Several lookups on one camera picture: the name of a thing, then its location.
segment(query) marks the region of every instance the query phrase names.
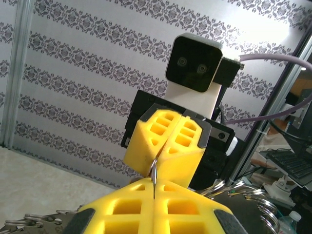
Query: computer monitor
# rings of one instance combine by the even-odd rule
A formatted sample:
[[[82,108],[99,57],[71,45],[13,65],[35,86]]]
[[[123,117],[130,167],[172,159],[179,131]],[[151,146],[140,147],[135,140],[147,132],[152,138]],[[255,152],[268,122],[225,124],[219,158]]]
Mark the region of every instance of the computer monitor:
[[[298,103],[306,99],[312,93],[312,89],[304,89]],[[287,133],[297,137],[306,138],[312,137],[312,104],[310,103],[299,117],[291,117],[290,125],[287,128]],[[289,138],[286,141],[291,146],[292,150],[299,156],[312,161],[312,147],[304,146]]]

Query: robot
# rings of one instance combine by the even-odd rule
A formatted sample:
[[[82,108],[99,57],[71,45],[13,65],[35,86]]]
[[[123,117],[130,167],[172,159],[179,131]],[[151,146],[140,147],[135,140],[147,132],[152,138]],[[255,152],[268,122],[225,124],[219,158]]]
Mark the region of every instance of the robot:
[[[76,211],[7,220],[0,234],[246,234],[230,208],[235,199],[252,201],[260,229],[277,233],[277,209],[263,190],[218,178],[237,139],[212,119],[244,67],[221,49],[189,33],[177,37],[164,99],[138,91],[121,145],[140,178]]]

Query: metal frame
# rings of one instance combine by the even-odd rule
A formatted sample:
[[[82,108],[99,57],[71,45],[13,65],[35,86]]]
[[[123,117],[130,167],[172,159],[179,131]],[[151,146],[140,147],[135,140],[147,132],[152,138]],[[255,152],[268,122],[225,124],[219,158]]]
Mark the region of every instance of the metal frame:
[[[308,41],[305,43],[305,41],[303,40],[303,43],[299,43],[299,46],[301,47],[303,44],[304,48],[302,49],[301,52],[297,54],[299,55],[298,57],[303,60],[307,60],[310,54],[312,53],[312,33],[311,32],[312,32],[312,25],[310,26],[310,29],[307,30],[307,34],[309,38]],[[289,65],[289,66],[292,67],[290,72],[286,74],[286,76],[285,76],[285,73],[283,72],[283,74],[281,75],[279,79],[279,82],[276,84],[275,91],[278,92],[277,95],[271,100],[271,102],[270,100],[268,100],[270,102],[269,103],[270,106],[268,107],[267,111],[264,114],[261,113],[261,115],[271,115],[271,114],[277,113],[280,111],[281,107],[285,103],[285,98],[288,92],[290,91],[290,89],[292,88],[293,84],[295,83],[301,71],[301,68],[298,65]],[[262,121],[259,124],[255,125],[255,127],[256,129],[259,129],[262,132],[266,131],[268,129],[267,121]],[[235,169],[233,170],[228,183],[234,182],[238,176],[242,176],[245,173],[245,171],[249,168],[252,155],[254,154],[259,142],[263,138],[263,135],[259,131],[256,131],[256,129],[254,129],[253,136],[251,136],[250,139],[247,140],[246,149],[241,159],[239,160],[238,164],[236,165]]]
[[[0,142],[11,149],[14,138],[18,100],[27,52],[32,9],[35,0],[19,0],[15,19],[13,45],[6,86]]]

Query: lavender cable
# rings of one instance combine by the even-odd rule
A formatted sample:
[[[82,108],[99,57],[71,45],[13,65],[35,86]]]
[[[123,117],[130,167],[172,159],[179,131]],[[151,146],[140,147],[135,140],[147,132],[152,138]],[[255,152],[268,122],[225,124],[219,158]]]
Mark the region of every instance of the lavender cable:
[[[241,55],[240,56],[240,61],[249,61],[249,60],[256,60],[256,59],[271,59],[271,60],[279,60],[279,61],[287,61],[287,62],[292,62],[295,64],[298,64],[302,67],[305,67],[308,71],[312,72],[312,64],[304,61],[300,58],[297,58],[295,56],[291,55],[278,55],[278,54],[249,54],[249,55]],[[244,122],[254,122],[254,121],[262,121],[262,120],[267,120],[267,119],[274,119],[282,116],[289,115],[290,113],[304,107],[307,105],[309,102],[312,101],[312,94],[308,96],[305,100],[303,100],[301,103],[295,105],[294,107],[282,111],[280,113],[272,114],[269,116],[259,116],[259,117],[253,117],[253,118],[243,118],[243,119],[236,119],[236,120],[231,120],[227,121],[226,124],[235,124],[235,123],[244,123]]]

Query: keyboard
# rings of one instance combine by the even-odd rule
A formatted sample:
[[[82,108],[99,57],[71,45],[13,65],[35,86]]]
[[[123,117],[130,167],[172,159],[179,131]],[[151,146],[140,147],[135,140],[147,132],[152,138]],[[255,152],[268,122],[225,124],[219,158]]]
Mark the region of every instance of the keyboard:
[[[265,158],[276,164],[277,168],[288,177],[304,186],[312,181],[312,164],[298,157],[290,150],[268,150],[260,152]]]

